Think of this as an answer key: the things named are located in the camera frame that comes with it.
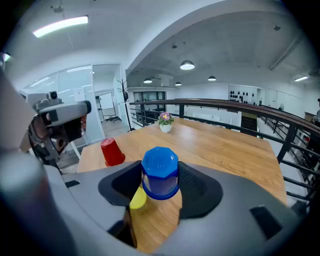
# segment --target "wooden handrail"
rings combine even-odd
[[[188,105],[188,106],[203,106],[203,107],[216,107],[235,111],[244,111],[264,117],[273,118],[275,120],[287,123],[289,125],[295,125],[303,128],[309,132],[315,133],[320,136],[320,127],[313,123],[306,121],[302,118],[291,115],[287,112],[280,111],[278,109],[263,107],[258,105],[245,104],[236,101],[224,100],[224,99],[211,99],[211,98],[178,98],[178,99],[160,99],[160,100],[148,100],[148,101],[136,101],[130,103],[130,105]]]

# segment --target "pink flower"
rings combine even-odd
[[[163,119],[163,120],[166,120],[168,121],[170,119],[170,114],[168,112],[163,112],[160,114],[160,117]]]

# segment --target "glass wall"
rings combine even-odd
[[[91,113],[86,117],[85,139],[89,144],[105,138],[98,115],[92,81],[92,66],[70,68],[58,73],[58,95],[64,103],[90,101]]]
[[[91,113],[87,115],[86,133],[74,143],[79,147],[105,138],[96,105],[91,65],[70,68],[48,75],[28,85],[25,89],[32,93],[57,91],[63,103],[90,101]]]
[[[28,90],[32,90],[38,93],[48,93],[51,91],[58,91],[57,73],[48,75],[42,79],[35,81],[26,87]]]

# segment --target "ceiling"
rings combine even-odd
[[[269,70],[301,33],[289,15],[262,11],[224,14],[181,30],[147,55],[131,74],[179,77],[194,72],[180,69],[184,60],[191,60],[198,71],[234,65]],[[320,67],[308,39],[305,35],[301,38],[273,72],[292,77]]]
[[[5,71],[11,80],[36,73],[43,64],[62,60],[64,56],[90,52],[88,58],[72,62],[67,59],[62,69],[94,63],[122,63],[131,46],[152,26],[161,20],[168,10],[190,4],[193,0],[37,0],[19,21],[11,38],[2,49],[11,55]],[[57,12],[61,4],[62,12]],[[48,24],[78,16],[88,15],[88,24],[71,26],[47,34],[41,38],[33,31]],[[46,66],[39,77],[59,69],[56,63]],[[39,79],[35,74],[31,83]]]

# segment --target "potted flower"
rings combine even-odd
[[[174,121],[172,115],[170,115],[168,112],[163,112],[160,114],[158,119],[161,131],[163,131],[164,133],[170,132],[171,124]]]

